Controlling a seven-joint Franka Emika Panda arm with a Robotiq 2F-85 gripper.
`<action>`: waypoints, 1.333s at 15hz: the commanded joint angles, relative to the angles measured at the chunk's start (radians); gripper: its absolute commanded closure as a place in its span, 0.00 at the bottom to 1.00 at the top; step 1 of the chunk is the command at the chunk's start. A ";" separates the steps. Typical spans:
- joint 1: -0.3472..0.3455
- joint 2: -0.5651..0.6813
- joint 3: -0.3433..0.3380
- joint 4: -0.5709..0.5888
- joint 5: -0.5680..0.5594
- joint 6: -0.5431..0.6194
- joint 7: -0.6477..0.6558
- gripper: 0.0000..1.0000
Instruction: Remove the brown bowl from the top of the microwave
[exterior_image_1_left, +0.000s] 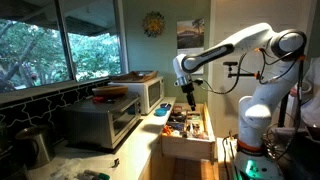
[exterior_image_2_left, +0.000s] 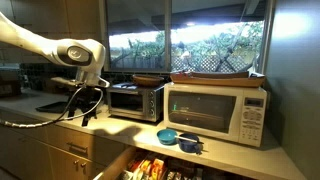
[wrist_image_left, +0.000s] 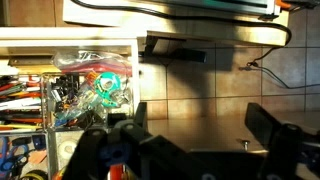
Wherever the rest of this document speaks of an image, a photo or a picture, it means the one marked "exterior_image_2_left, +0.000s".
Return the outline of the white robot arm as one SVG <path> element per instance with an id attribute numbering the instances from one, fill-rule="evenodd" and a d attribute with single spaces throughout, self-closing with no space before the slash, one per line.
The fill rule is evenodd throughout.
<path id="1" fill-rule="evenodd" d="M 48 39 L 16 25 L 0 13 L 0 41 L 43 56 L 49 62 L 68 67 L 77 67 L 74 80 L 58 78 L 64 84 L 72 84 L 77 90 L 69 98 L 62 114 L 55 120 L 36 124 L 20 124 L 1 120 L 2 126 L 10 128 L 37 128 L 53 123 L 82 117 L 82 126 L 87 126 L 103 100 L 104 90 L 110 83 L 101 77 L 106 57 L 106 48 L 93 39 Z"/>

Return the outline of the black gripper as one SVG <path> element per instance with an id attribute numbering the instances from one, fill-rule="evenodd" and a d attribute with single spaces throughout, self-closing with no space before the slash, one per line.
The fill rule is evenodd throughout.
<path id="1" fill-rule="evenodd" d="M 77 89 L 68 99 L 68 117 L 73 117 L 80 109 L 83 113 L 93 112 L 102 101 L 102 90 L 99 88 L 82 87 Z M 88 125 L 89 115 L 83 116 L 82 127 Z"/>

